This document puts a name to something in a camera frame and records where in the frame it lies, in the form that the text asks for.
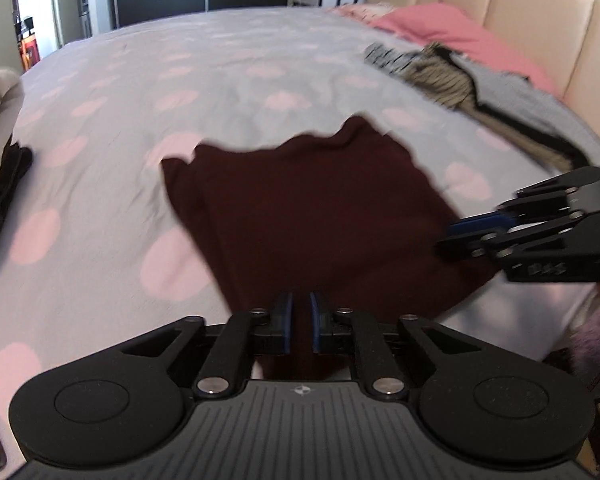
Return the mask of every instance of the round pad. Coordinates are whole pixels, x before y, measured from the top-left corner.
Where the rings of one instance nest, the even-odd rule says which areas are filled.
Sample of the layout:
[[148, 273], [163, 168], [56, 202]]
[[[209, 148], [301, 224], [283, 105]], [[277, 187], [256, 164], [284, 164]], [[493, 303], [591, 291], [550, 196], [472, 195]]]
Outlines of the round pad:
[[422, 387], [419, 405], [424, 423], [444, 444], [501, 465], [566, 460], [594, 417], [593, 400], [576, 379], [522, 357], [486, 352], [445, 362]]
[[129, 392], [111, 381], [80, 381], [70, 384], [56, 397], [56, 410], [74, 422], [104, 422], [122, 413]]
[[131, 460], [168, 439], [183, 416], [180, 389], [159, 360], [117, 351], [38, 375], [9, 408], [25, 457], [65, 468]]
[[475, 387], [474, 397], [478, 406], [502, 418], [529, 418], [549, 403], [542, 386], [519, 377], [487, 379]]

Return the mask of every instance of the metal screw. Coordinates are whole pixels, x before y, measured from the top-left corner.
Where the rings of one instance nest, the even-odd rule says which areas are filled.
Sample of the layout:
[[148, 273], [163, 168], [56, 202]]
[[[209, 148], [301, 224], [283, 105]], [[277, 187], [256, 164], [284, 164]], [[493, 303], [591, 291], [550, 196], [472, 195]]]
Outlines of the metal screw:
[[222, 377], [206, 377], [198, 381], [198, 389], [206, 394], [221, 394], [229, 387], [229, 382]]
[[404, 383], [395, 377], [383, 377], [374, 381], [374, 390], [385, 395], [398, 394], [404, 389]]

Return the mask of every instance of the bed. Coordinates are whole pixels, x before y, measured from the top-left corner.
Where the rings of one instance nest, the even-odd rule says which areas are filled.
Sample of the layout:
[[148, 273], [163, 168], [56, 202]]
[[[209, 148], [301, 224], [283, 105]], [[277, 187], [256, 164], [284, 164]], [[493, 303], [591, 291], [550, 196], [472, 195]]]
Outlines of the bed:
[[[553, 174], [366, 66], [374, 41], [414, 48], [321, 9], [227, 10], [69, 44], [24, 75], [14, 138], [35, 160], [0, 242], [0, 478], [23, 462], [7, 417], [24, 381], [183, 316], [227, 319], [171, 211], [164, 156], [190, 157], [202, 139], [253, 149], [332, 134], [362, 111], [410, 147], [463, 215]], [[600, 164], [600, 137], [571, 140]], [[444, 322], [541, 358], [589, 294], [497, 276]]]

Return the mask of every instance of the logo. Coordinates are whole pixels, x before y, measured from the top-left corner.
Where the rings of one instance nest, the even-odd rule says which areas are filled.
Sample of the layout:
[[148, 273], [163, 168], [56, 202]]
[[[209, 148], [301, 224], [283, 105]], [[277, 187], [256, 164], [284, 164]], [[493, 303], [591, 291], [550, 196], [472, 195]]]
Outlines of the logo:
[[313, 390], [308, 386], [305, 386], [304, 384], [300, 384], [300, 386], [296, 386], [291, 391], [295, 394], [298, 394], [301, 397], [304, 397], [305, 395], [309, 395]]

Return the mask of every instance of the pillow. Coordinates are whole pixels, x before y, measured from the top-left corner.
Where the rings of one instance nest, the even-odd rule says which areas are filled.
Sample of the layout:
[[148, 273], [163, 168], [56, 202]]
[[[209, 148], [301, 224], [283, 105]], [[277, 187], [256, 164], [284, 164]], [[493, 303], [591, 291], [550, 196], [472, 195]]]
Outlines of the pillow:
[[394, 32], [401, 38], [420, 45], [439, 41], [453, 50], [464, 52], [469, 58], [496, 72], [515, 72], [528, 76], [536, 88], [561, 97], [542, 67], [453, 5], [437, 2], [399, 7], [373, 20], [370, 25]]
[[330, 12], [347, 18], [353, 18], [362, 23], [369, 23], [394, 10], [391, 4], [345, 4], [332, 7]]

